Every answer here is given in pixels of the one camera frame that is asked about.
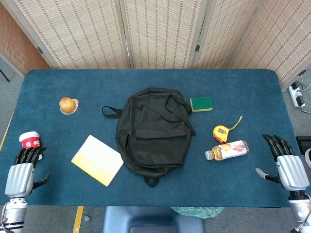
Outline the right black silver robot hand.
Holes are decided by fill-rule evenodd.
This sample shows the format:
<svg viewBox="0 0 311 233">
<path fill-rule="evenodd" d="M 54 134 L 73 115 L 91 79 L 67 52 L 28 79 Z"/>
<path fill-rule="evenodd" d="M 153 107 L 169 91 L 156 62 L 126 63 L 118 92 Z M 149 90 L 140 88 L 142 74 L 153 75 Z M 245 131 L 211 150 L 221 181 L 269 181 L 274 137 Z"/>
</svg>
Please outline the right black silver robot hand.
<svg viewBox="0 0 311 233">
<path fill-rule="evenodd" d="M 278 175 L 272 176 L 256 168 L 256 173 L 263 179 L 280 183 L 288 191 L 303 191 L 310 186 L 301 158 L 295 155 L 290 144 L 277 135 L 264 134 L 276 163 Z"/>
</svg>

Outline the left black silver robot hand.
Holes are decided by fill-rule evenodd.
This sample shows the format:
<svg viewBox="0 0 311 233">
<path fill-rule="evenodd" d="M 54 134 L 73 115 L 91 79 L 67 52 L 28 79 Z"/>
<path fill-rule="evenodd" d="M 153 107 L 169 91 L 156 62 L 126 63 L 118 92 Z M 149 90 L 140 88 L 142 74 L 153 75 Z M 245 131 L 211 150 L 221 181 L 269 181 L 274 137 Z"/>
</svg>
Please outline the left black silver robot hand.
<svg viewBox="0 0 311 233">
<path fill-rule="evenodd" d="M 35 168 L 39 156 L 45 147 L 30 147 L 20 150 L 10 167 L 5 187 L 5 195 L 9 198 L 26 198 L 34 189 L 46 184 L 52 174 L 49 172 L 44 179 L 35 182 Z"/>
</svg>

